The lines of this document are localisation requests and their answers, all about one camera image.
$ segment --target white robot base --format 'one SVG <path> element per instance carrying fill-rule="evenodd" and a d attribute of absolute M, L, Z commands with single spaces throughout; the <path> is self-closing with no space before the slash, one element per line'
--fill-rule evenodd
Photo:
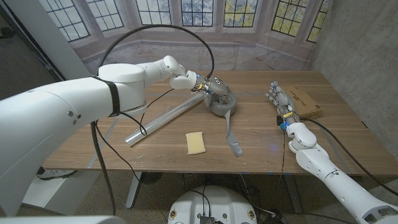
<path fill-rule="evenodd" d="M 240 194 L 226 187 L 209 185 L 205 188 L 206 198 L 202 198 L 204 187 L 193 189 L 199 193 L 189 191 L 183 194 L 172 205 L 169 215 L 168 224 L 188 224 L 188 223 L 257 223 L 256 214 L 252 205 Z"/>

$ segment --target cardboard box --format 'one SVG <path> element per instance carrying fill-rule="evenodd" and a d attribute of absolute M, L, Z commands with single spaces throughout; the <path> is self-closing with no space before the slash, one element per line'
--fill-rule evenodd
<path fill-rule="evenodd" d="M 300 117 L 315 119 L 321 115 L 323 109 L 299 86 L 291 85 L 282 89 L 293 99 L 295 111 Z"/>

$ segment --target sponge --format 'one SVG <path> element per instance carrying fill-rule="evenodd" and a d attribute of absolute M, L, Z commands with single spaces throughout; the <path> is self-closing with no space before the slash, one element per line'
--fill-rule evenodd
<path fill-rule="evenodd" d="M 203 132 L 186 134 L 188 143 L 188 155 L 195 155 L 206 152 L 202 134 Z"/>

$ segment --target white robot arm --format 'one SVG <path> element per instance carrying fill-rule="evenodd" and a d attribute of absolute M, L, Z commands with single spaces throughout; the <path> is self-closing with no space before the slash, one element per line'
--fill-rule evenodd
<path fill-rule="evenodd" d="M 104 65 L 99 77 L 53 83 L 0 101 L 0 206 L 7 216 L 17 213 L 38 168 L 61 143 L 84 125 L 113 112 L 106 82 L 116 85 L 120 111 L 130 116 L 145 112 L 144 89 L 157 82 L 170 78 L 176 89 L 214 82 L 185 72 L 171 56 L 138 65 Z M 207 91 L 223 95 L 225 90 Z"/>
<path fill-rule="evenodd" d="M 383 202 L 341 171 L 318 143 L 317 137 L 300 122 L 293 101 L 277 82 L 266 94 L 283 118 L 289 148 L 296 154 L 299 166 L 320 179 L 360 224 L 397 223 L 398 207 Z"/>

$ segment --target wooden table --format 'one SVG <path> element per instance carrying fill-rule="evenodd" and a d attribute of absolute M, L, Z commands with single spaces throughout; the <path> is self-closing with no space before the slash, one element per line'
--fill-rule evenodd
<path fill-rule="evenodd" d="M 284 152 L 284 135 L 276 126 L 275 106 L 265 97 L 271 82 L 278 81 L 281 86 L 298 85 L 310 95 L 324 109 L 318 121 L 332 131 L 370 173 L 398 175 L 398 163 L 321 73 L 217 71 L 213 76 L 225 81 L 238 100 L 236 111 L 231 117 L 231 125 L 242 147 L 243 156 L 235 157 L 226 142 L 224 117 L 208 111 L 203 102 L 133 147 L 129 147 L 124 138 L 137 129 L 137 124 L 129 119 L 119 119 L 108 138 L 109 143 L 137 171 L 280 174 L 285 153 L 285 173 L 308 174 L 299 167 L 295 154 L 287 144 Z M 146 100 L 150 102 L 169 89 L 166 82 L 154 85 L 147 89 Z M 187 97 L 188 90 L 168 93 L 148 109 L 144 124 L 167 109 L 179 105 Z M 99 121 L 103 134 L 113 121 L 113 118 Z M 328 151 L 330 159 L 338 167 L 347 174 L 364 174 L 339 145 L 331 141 L 330 136 L 312 123 L 305 124 L 315 133 L 318 143 Z M 203 131 L 207 151 L 203 154 L 187 155 L 185 134 L 195 131 Z M 102 152 L 108 169 L 129 170 L 127 164 L 108 146 Z M 90 126 L 87 125 L 56 150 L 43 166 L 46 169 L 85 170 L 94 154 Z M 100 169 L 98 160 L 95 160 L 91 169 Z"/>

